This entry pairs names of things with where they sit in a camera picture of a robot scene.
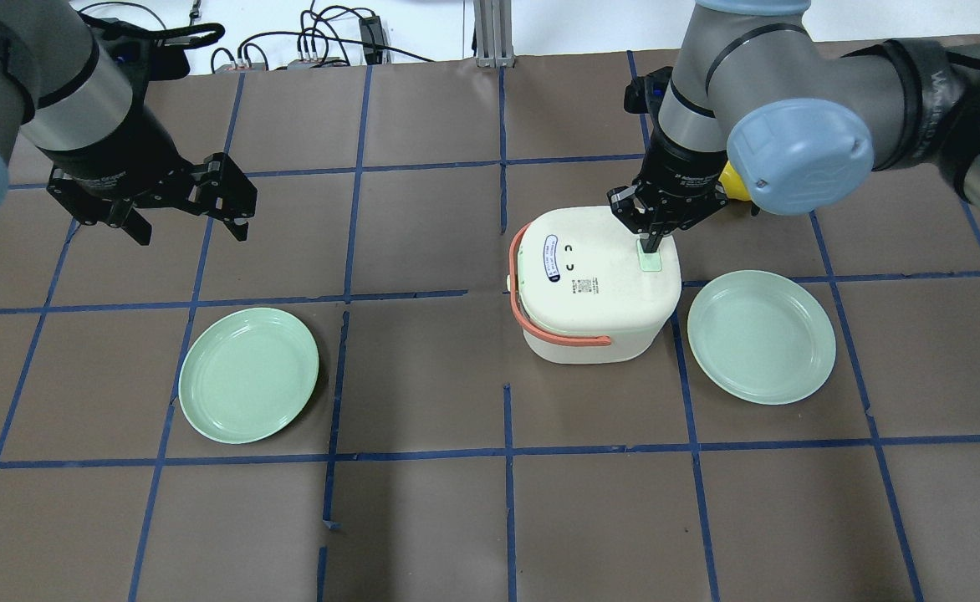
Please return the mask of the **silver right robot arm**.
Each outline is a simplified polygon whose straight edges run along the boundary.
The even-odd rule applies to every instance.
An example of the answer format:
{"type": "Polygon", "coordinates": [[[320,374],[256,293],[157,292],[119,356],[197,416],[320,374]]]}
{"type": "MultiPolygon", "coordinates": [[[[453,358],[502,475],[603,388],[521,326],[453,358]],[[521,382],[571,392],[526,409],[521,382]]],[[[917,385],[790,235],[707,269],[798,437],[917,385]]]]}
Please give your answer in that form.
{"type": "Polygon", "coordinates": [[[697,1],[675,63],[628,85],[628,113],[655,124],[638,176],[607,198],[644,252],[726,205],[727,166],[774,216],[919,164],[980,211],[980,42],[893,38],[827,59],[804,29],[808,8],[697,1]]]}

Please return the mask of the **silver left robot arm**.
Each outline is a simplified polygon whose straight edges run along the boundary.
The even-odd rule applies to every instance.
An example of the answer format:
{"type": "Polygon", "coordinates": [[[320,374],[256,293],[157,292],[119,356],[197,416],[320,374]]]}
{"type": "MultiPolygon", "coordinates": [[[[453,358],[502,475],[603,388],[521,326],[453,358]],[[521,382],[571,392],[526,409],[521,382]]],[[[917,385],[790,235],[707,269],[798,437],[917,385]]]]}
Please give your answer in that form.
{"type": "Polygon", "coordinates": [[[0,1],[0,206],[18,137],[52,163],[49,190],[74,220],[123,229],[141,245],[143,209],[206,209],[192,164],[145,106],[152,80],[183,79],[188,49],[218,23],[146,30],[79,13],[65,1],[0,1]]]}

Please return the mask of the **green plate near left arm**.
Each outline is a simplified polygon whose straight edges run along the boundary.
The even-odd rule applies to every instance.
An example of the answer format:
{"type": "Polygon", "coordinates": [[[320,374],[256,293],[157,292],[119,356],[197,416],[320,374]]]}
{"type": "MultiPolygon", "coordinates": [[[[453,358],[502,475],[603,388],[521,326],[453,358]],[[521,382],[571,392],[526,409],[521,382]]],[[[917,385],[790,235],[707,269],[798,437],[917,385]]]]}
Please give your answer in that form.
{"type": "Polygon", "coordinates": [[[181,413],[209,441],[246,445],[282,431],[302,412],[319,380],[310,328],[281,309],[229,314],[193,342],[181,363],[181,413]]]}

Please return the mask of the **green plate near right arm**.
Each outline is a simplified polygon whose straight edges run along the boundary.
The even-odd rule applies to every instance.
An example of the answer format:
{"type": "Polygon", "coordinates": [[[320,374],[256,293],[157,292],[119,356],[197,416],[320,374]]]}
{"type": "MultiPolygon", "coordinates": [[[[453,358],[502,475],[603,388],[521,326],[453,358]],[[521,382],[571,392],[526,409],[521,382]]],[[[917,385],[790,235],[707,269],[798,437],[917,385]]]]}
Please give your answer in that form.
{"type": "Polygon", "coordinates": [[[687,317],[690,350],[724,392],[763,406],[807,399],[837,359],[830,318],[792,279],[741,270],[703,286],[687,317]]]}

